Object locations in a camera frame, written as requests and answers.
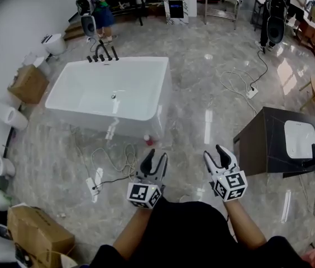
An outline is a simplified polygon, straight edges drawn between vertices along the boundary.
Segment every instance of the blue jeans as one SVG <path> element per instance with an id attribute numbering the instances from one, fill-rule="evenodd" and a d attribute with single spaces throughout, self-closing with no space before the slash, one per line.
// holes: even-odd
<path id="1" fill-rule="evenodd" d="M 94 11 L 92 16 L 96 21 L 97 29 L 110 27 L 114 24 L 114 16 L 108 7 L 101 8 L 99 11 Z"/>

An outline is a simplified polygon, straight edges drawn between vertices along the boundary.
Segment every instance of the black shirt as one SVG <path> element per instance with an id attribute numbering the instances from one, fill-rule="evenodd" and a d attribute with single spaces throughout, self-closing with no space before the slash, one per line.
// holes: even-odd
<path id="1" fill-rule="evenodd" d="M 250 251 L 231 236 L 223 215 L 202 202 L 169 203 L 159 199 L 141 243 L 126 262 L 109 245 L 98 250 L 90 267 L 307 267 L 284 237 L 273 237 Z"/>

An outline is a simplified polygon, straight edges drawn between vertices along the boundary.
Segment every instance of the gray tile floor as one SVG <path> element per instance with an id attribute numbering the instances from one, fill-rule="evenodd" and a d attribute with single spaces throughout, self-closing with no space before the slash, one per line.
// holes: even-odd
<path id="1" fill-rule="evenodd" d="M 119 56 L 168 56 L 170 59 L 174 91 L 169 120 L 165 137 L 155 144 L 158 154 L 169 154 L 165 197 L 170 201 L 190 195 L 226 215 L 221 200 L 213 196 L 208 184 L 202 152 L 214 152 L 217 143 L 233 150 L 233 137 L 254 116 L 241 96 L 227 91 L 219 82 L 224 71 L 234 68 L 254 78 L 265 70 L 254 44 L 260 31 L 254 32 L 249 24 L 253 2 L 244 0 L 236 30 L 229 20 L 216 17 L 208 17 L 205 25 L 203 13 L 191 19 L 188 26 L 169 26 L 163 18 L 148 17 L 143 27 L 137 21 L 114 27 L 118 34 L 114 45 Z M 89 262 L 101 244 L 112 244 L 135 211 L 125 200 L 128 180 L 104 185 L 98 201 L 92 203 L 85 184 L 85 165 L 88 174 L 94 177 L 90 161 L 93 150 L 104 147 L 118 167 L 123 165 L 123 149 L 128 143 L 135 146 L 138 158 L 149 151 L 142 140 L 115 136 L 106 141 L 104 134 L 70 128 L 45 110 L 47 95 L 65 64 L 85 59 L 90 54 L 89 48 L 85 39 L 78 39 L 69 42 L 68 50 L 57 60 L 50 60 L 52 73 L 47 92 L 38 106 L 27 109 L 29 126 L 17 133 L 8 150 L 8 157 L 17 168 L 9 192 L 17 202 L 44 209 L 74 233 L 77 238 L 74 257 L 80 262 Z M 206 54 L 212 55 L 212 59 L 206 59 Z M 287 29 L 283 42 L 262 58 L 268 72 L 258 81 L 259 93 L 251 104 L 257 111 L 262 106 L 298 111 L 311 96 L 310 88 L 303 92 L 299 88 L 315 75 L 312 53 L 298 46 Z M 250 82 L 247 75 L 242 76 Z M 223 81 L 228 84 L 227 74 Z M 237 90 L 245 90 L 237 76 L 231 76 L 231 81 Z M 315 104 L 304 112 L 315 115 Z M 83 158 L 75 148 L 73 134 Z M 95 155 L 94 162 L 104 170 L 103 180 L 122 176 L 112 169 L 102 152 Z M 314 204 L 315 173 L 303 175 L 302 180 L 309 210 L 299 177 L 282 179 L 275 174 L 249 177 L 249 188 L 241 200 L 267 238 L 285 236 L 300 253 L 310 242 L 315 244 L 315 216 L 309 212 Z M 281 223 L 287 190 L 292 192 L 289 216 Z"/>

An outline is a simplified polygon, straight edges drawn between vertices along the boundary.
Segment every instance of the freestanding bathtub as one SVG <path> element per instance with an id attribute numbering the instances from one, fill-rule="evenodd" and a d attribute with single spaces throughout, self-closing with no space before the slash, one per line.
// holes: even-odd
<path id="1" fill-rule="evenodd" d="M 69 124 L 107 133 L 154 139 L 164 136 L 172 91 L 168 58 L 66 64 L 46 108 Z"/>

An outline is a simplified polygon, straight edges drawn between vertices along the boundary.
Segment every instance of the person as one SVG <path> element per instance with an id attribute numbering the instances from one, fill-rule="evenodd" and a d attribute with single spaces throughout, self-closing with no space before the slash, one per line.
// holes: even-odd
<path id="1" fill-rule="evenodd" d="M 288 8 L 288 14 L 287 14 L 287 20 L 286 23 L 289 22 L 289 20 L 294 17 L 295 15 L 295 23 L 293 28 L 293 34 L 295 35 L 297 32 L 297 28 L 304 20 L 304 8 L 307 4 L 307 0 L 290 0 L 290 6 Z"/>
<path id="2" fill-rule="evenodd" d="M 161 197 L 153 209 L 138 208 L 114 244 L 99 248 L 90 267 L 311 267 L 284 237 L 267 241 L 237 199 L 224 204 L 237 241 L 212 206 Z"/>
<path id="3" fill-rule="evenodd" d="M 290 0 L 286 0 L 285 4 L 289 5 Z M 266 3 L 264 3 L 264 9 L 263 9 L 263 22 L 262 22 L 262 29 L 261 29 L 261 33 L 260 33 L 260 41 L 256 41 L 255 44 L 257 45 L 257 47 L 265 52 L 265 46 L 268 42 L 268 31 L 267 31 L 267 27 L 268 27 L 268 18 L 270 17 L 270 13 L 267 9 Z M 273 48 L 275 46 L 275 43 L 269 41 L 268 44 L 268 50 L 272 51 Z"/>
<path id="4" fill-rule="evenodd" d="M 106 0 L 98 1 L 92 16 L 96 22 L 99 38 L 107 38 L 107 41 L 110 44 L 113 41 L 111 26 L 114 24 L 114 17 Z"/>

